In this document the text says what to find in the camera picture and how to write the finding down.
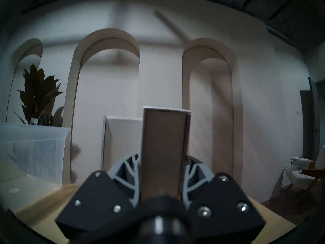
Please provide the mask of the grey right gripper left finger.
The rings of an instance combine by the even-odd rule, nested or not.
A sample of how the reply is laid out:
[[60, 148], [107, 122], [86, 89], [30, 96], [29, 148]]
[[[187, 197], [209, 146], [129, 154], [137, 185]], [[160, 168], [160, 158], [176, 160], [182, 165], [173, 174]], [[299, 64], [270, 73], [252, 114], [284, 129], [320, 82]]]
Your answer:
[[79, 187], [55, 220], [73, 240], [133, 210], [140, 199], [141, 155], [124, 156], [105, 172], [95, 171]]

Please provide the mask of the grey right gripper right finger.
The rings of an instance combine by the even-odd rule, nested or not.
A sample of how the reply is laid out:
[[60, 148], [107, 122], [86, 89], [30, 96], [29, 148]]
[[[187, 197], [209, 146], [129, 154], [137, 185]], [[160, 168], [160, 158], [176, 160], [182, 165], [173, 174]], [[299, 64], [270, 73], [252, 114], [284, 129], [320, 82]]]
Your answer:
[[184, 168], [183, 203], [195, 242], [253, 242], [266, 225], [231, 175], [213, 174], [191, 156]]

